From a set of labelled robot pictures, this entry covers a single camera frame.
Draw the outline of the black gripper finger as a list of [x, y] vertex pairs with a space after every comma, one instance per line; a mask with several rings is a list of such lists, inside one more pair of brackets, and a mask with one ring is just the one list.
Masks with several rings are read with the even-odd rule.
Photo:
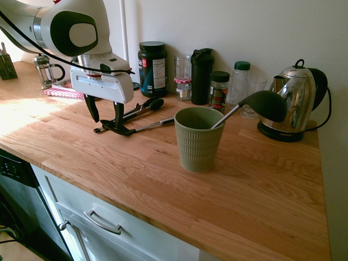
[[98, 122], [100, 120], [100, 116], [95, 103], [96, 97], [84, 94], [84, 100], [93, 120]]
[[114, 110], [115, 110], [115, 128], [119, 129], [122, 126], [123, 114], [124, 114], [124, 104], [114, 102]]

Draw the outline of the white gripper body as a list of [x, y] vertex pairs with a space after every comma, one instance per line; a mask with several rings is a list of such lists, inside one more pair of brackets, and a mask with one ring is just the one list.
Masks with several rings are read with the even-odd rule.
[[134, 97], [133, 82], [126, 73], [117, 76], [101, 75], [101, 79], [90, 79], [76, 67], [70, 69], [72, 87], [86, 95], [126, 104]]

